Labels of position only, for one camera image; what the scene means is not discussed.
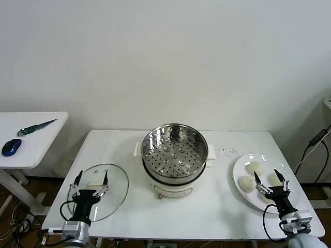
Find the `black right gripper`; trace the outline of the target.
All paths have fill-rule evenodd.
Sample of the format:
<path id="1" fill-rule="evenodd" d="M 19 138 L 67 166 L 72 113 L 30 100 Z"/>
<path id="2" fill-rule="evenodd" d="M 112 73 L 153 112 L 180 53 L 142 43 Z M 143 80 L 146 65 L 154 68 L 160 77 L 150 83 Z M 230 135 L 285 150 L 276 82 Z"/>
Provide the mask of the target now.
<path id="1" fill-rule="evenodd" d="M 270 199 L 275 203 L 278 213 L 293 213 L 295 212 L 295 208 L 288 199 L 288 196 L 290 195 L 289 181 L 285 180 L 284 176 L 278 170 L 274 169 L 274 171 L 277 178 L 282 183 L 282 187 L 266 187 L 262 184 L 256 171 L 254 171 L 256 189 L 261 194 L 265 194 L 267 199 Z"/>

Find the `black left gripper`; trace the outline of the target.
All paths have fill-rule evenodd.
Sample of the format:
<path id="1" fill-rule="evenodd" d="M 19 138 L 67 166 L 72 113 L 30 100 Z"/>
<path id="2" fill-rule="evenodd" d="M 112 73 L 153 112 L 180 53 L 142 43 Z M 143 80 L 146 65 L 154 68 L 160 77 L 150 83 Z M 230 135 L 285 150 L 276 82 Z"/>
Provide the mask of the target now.
<path id="1" fill-rule="evenodd" d="M 105 173 L 102 187 L 99 190 L 80 190 L 79 183 L 82 178 L 83 171 L 80 170 L 74 182 L 70 185 L 70 196 L 76 204 L 72 221 L 90 222 L 90 213 L 92 206 L 100 202 L 100 197 L 103 197 L 109 189 L 108 172 Z"/>

